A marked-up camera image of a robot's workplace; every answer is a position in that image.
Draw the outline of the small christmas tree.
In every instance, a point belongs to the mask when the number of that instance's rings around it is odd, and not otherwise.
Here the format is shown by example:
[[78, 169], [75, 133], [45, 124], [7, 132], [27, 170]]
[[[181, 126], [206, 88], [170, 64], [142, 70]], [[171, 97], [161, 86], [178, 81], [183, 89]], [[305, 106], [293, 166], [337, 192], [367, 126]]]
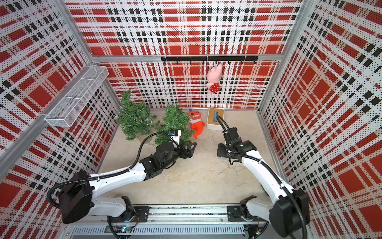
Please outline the small christmas tree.
[[159, 125], [157, 116], [151, 114], [144, 102], [134, 103], [130, 100], [131, 91], [121, 95], [121, 109], [117, 122], [127, 140], [133, 141], [139, 135], [149, 135]]
[[174, 130], [181, 130], [179, 144], [191, 143], [190, 138], [194, 131], [188, 128], [190, 115], [181, 110], [180, 105], [167, 105], [162, 119], [162, 123], [156, 126], [157, 132], [168, 134]]

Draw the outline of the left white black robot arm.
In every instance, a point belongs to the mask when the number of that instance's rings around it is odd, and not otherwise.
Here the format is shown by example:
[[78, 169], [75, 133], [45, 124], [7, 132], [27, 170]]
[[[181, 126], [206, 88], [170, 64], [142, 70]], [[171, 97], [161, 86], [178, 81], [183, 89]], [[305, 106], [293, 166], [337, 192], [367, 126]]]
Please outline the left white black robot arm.
[[128, 220], [134, 214], [129, 198], [108, 198], [104, 194], [152, 179], [170, 169], [179, 158], [193, 157], [197, 143], [182, 144], [180, 136], [179, 130], [169, 133], [166, 136], [168, 141], [158, 145], [155, 153], [143, 159], [140, 158], [143, 145], [140, 145], [135, 161], [128, 167], [100, 174], [87, 174], [83, 170], [77, 172], [69, 181], [50, 188], [47, 200], [60, 209], [64, 224], [91, 216], [108, 216], [116, 222]]

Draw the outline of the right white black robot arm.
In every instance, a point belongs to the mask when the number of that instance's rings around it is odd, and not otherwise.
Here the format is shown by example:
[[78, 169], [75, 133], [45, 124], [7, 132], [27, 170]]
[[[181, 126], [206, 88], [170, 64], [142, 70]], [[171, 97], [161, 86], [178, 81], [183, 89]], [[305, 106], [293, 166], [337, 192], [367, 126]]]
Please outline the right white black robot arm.
[[239, 214], [242, 219], [255, 218], [270, 223], [282, 238], [294, 238], [301, 231], [302, 238], [308, 237], [310, 223], [308, 196], [303, 190], [296, 190], [285, 182], [262, 158], [256, 146], [250, 141], [242, 141], [235, 127], [229, 127], [219, 115], [216, 116], [223, 129], [225, 143], [217, 149], [217, 155], [229, 163], [241, 163], [258, 180], [268, 199], [250, 196], [241, 200]]

